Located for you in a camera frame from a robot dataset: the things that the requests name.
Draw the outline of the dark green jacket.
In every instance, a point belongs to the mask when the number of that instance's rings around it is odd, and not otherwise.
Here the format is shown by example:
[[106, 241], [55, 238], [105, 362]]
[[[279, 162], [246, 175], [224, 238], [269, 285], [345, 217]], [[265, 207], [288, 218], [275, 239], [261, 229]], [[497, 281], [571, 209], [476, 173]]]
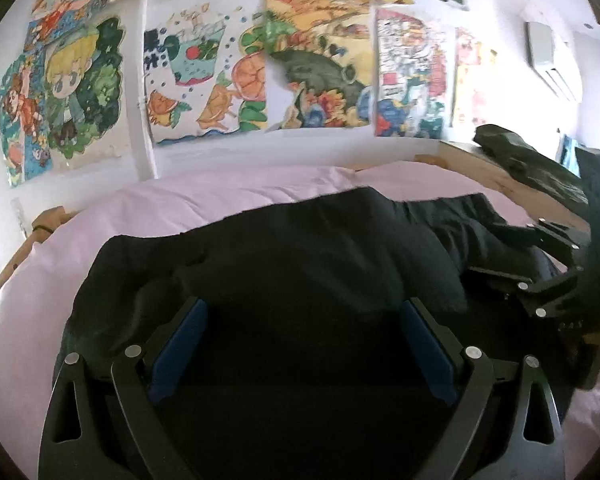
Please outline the dark green jacket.
[[474, 142], [514, 180], [553, 197], [577, 216], [586, 217], [588, 199], [581, 179], [532, 148], [517, 133], [485, 124], [476, 128]]

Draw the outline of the blue cloth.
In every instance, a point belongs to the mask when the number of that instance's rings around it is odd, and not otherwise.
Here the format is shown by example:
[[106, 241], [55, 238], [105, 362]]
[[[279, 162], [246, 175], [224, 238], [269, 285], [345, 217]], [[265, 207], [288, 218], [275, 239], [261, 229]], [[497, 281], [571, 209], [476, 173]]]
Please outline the blue cloth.
[[572, 136], [567, 136], [565, 134], [562, 137], [562, 142], [560, 142], [560, 149], [558, 153], [558, 162], [577, 177], [580, 176], [580, 168], [576, 155], [576, 148], [578, 146], [579, 143], [576, 139], [573, 139]]

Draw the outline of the orange juice drawing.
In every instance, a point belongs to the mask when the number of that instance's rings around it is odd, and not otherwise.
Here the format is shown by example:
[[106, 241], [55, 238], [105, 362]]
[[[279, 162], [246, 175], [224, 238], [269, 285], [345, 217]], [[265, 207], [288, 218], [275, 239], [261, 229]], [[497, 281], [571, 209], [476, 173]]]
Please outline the orange juice drawing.
[[263, 130], [268, 124], [264, 18], [259, 0], [152, 10], [144, 87], [152, 142]]

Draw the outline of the white wall pipe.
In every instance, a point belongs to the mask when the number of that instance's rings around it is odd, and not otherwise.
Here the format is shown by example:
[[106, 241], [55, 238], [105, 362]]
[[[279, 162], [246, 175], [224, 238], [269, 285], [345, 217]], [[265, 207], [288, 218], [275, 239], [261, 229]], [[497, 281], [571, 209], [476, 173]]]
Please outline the white wall pipe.
[[148, 111], [147, 111], [147, 93], [145, 87], [145, 64], [144, 64], [144, 32], [147, 23], [148, 0], [140, 0], [138, 3], [138, 70], [137, 87], [138, 99], [137, 110], [140, 118], [140, 130], [142, 130], [142, 148], [138, 151], [138, 175], [140, 180], [154, 180], [158, 177], [157, 164], [155, 159], [154, 144], [150, 132]]

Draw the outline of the black puffer jacket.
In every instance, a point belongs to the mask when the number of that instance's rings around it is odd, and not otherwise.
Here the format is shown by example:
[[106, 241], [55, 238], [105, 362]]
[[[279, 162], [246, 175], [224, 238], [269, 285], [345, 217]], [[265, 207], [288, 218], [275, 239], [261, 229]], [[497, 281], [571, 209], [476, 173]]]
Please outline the black puffer jacket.
[[155, 412], [191, 479], [417, 479], [450, 409], [425, 384], [402, 306], [419, 299], [464, 346], [499, 356], [467, 269], [532, 264], [480, 194], [395, 202], [371, 188], [280, 204], [166, 237], [118, 235], [81, 285], [55, 366], [84, 356], [98, 442], [148, 476], [114, 408], [113, 358], [187, 300], [198, 344]]

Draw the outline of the autumn landscape drawing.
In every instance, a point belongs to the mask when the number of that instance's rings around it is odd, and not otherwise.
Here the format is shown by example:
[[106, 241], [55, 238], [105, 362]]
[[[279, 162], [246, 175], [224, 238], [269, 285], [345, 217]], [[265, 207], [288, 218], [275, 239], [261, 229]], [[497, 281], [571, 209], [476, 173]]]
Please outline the autumn landscape drawing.
[[284, 129], [370, 123], [370, 0], [265, 0], [265, 47], [294, 97]]

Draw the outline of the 2024 dragon drawing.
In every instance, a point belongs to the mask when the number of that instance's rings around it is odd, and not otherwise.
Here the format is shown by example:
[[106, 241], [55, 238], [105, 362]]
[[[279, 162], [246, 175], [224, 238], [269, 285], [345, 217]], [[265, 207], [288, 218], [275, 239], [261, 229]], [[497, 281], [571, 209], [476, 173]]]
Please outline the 2024 dragon drawing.
[[400, 6], [376, 12], [376, 136], [441, 140], [448, 123], [449, 31]]

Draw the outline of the wooden bed frame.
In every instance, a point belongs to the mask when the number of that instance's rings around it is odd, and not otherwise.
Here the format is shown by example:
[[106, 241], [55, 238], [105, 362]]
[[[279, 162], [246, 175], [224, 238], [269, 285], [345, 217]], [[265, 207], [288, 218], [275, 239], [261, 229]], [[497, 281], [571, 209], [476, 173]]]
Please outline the wooden bed frame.
[[480, 155], [445, 144], [440, 154], [418, 154], [353, 170], [334, 166], [278, 166], [215, 170], [133, 184], [23, 243], [0, 276], [0, 302], [67, 309], [99, 248], [115, 235], [171, 235], [247, 209], [308, 200], [370, 186], [392, 200], [431, 200], [484, 194], [510, 223], [544, 218], [585, 230], [586, 222], [553, 197], [514, 180]]

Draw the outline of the blond boy drawing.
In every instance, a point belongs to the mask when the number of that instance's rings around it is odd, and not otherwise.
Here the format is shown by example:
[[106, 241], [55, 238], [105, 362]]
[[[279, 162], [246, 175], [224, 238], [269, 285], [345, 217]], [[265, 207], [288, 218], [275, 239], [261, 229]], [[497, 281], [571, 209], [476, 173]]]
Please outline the blond boy drawing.
[[58, 171], [131, 151], [123, 89], [125, 27], [117, 15], [83, 25], [44, 51], [44, 118]]

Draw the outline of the white air conditioner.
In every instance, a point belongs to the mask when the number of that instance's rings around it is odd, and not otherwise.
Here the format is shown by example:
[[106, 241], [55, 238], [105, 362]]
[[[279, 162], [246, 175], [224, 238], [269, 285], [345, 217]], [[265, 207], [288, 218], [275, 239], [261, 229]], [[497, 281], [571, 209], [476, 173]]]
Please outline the white air conditioner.
[[547, 24], [524, 24], [527, 38], [528, 62], [556, 96], [569, 98], [571, 91], [565, 75], [558, 67], [553, 29]]

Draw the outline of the mermaid girl drawing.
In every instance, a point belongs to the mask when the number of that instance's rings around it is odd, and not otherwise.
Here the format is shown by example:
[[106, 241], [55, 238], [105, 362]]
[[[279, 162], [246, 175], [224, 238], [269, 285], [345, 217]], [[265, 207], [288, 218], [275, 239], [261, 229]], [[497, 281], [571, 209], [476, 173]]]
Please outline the mermaid girl drawing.
[[0, 85], [0, 139], [11, 188], [53, 168], [44, 113], [44, 56], [22, 54]]

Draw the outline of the pigs and chicks drawing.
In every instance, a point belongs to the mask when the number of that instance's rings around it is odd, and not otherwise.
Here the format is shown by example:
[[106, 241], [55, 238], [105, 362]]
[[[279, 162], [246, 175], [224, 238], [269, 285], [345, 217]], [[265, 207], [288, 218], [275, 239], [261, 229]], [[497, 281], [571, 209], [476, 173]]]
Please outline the pigs and chicks drawing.
[[458, 28], [455, 35], [455, 76], [452, 127], [474, 131], [488, 118], [486, 101], [498, 54], [483, 41]]

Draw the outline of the pink bed sheet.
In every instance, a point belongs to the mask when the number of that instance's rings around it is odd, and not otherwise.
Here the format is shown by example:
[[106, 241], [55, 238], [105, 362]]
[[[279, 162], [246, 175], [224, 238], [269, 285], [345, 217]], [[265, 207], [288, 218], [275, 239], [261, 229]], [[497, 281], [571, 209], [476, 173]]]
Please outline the pink bed sheet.
[[0, 291], [0, 443], [28, 479], [38, 474], [52, 367], [73, 299], [106, 240], [118, 234], [171, 235], [272, 204], [370, 186], [392, 200], [482, 193], [506, 220], [529, 216], [513, 185], [486, 188], [457, 172], [420, 162], [361, 171], [274, 167], [190, 174], [132, 185], [87, 208], [35, 247]]

